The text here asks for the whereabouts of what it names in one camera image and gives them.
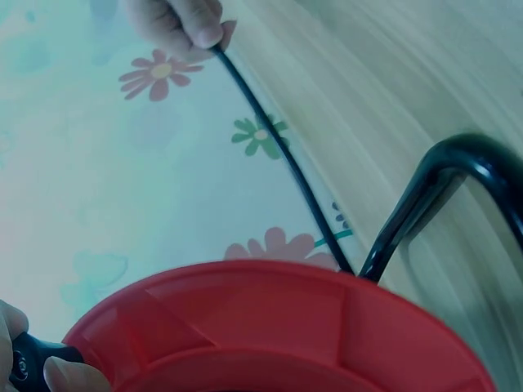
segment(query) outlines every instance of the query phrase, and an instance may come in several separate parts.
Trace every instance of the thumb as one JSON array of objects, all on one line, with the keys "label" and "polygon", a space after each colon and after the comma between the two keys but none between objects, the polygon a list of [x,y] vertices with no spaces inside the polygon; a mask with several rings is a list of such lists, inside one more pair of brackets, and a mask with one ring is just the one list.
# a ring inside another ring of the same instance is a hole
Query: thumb
[{"label": "thumb", "polygon": [[43,367],[43,376],[51,392],[111,391],[104,375],[83,363],[71,363],[50,357]]},{"label": "thumb", "polygon": [[206,0],[168,0],[184,31],[197,47],[208,49],[223,38],[220,18]]}]

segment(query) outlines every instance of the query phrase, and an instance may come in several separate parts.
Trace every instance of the black metal frame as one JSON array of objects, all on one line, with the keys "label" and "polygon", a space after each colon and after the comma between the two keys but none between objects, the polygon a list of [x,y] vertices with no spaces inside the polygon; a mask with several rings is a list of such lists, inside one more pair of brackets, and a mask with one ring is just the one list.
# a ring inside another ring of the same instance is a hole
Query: black metal frame
[{"label": "black metal frame", "polygon": [[359,276],[377,283],[400,242],[419,231],[467,176],[490,193],[523,252],[523,161],[481,134],[462,134],[432,147],[374,242]]}]

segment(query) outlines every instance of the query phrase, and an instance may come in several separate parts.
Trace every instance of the flower center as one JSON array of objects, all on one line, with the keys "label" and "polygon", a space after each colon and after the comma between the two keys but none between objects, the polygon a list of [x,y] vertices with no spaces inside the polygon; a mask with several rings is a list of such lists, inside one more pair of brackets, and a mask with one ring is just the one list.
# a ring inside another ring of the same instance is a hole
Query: flower center
[{"label": "flower center", "polygon": [[155,79],[163,79],[169,76],[172,72],[172,66],[169,63],[163,63],[160,65],[156,65],[152,70],[150,71],[150,74]]},{"label": "flower center", "polygon": [[269,135],[265,131],[265,129],[261,129],[260,131],[257,131],[254,134],[254,139],[256,140],[265,140]]}]

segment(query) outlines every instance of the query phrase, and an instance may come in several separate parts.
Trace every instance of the table surface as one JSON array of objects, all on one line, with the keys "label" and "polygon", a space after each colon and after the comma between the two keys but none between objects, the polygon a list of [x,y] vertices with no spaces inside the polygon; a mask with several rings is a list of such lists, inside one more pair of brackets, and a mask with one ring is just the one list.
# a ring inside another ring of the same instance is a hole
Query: table surface
[{"label": "table surface", "polygon": [[[258,256],[335,268],[275,144],[217,60],[141,41],[117,0],[0,4],[0,298],[58,341],[162,270]],[[297,133],[272,114],[349,257]]]}]

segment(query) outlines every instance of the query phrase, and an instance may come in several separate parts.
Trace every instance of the black handle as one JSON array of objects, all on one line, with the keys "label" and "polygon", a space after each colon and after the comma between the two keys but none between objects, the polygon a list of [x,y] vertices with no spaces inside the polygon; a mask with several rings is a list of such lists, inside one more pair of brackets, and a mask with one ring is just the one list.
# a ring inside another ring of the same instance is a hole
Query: black handle
[{"label": "black handle", "polygon": [[378,282],[400,241],[449,200],[456,180],[472,176],[498,204],[523,251],[523,161],[487,136],[462,134],[432,147],[374,243],[360,277]]},{"label": "black handle", "polygon": [[49,357],[83,363],[82,355],[74,347],[39,341],[24,332],[13,341],[9,381],[19,392],[49,392],[43,379],[43,364]]}]

